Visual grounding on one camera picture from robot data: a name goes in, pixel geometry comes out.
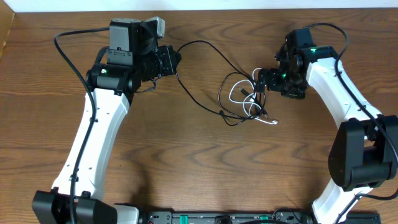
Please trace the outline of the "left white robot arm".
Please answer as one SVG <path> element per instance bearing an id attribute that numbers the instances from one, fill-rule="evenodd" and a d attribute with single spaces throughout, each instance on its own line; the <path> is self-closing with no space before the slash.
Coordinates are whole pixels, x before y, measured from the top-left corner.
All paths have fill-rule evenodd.
<path id="1" fill-rule="evenodd" d="M 103 202 L 109 158 L 120 125 L 143 82 L 174 75 L 181 59 L 159 45 L 165 22 L 113 19 L 109 44 L 80 80 L 86 90 L 83 116 L 68 158 L 50 191 L 37 191 L 32 209 L 41 223 L 144 223 L 135 206 Z"/>

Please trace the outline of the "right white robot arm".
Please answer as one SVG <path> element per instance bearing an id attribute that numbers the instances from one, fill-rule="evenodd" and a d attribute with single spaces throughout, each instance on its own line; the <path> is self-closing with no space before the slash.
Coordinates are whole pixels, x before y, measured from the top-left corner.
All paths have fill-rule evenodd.
<path id="1" fill-rule="evenodd" d="M 384 116 L 346 74 L 341 54 L 317 46 L 308 26 L 295 29 L 275 54 L 278 68 L 261 69 L 257 89 L 302 100 L 307 87 L 321 97 L 338 128 L 328 156 L 331 179 L 312 202 L 312 223 L 343 223 L 363 197 L 392 200 L 370 192 L 397 174 L 397 116 Z"/>

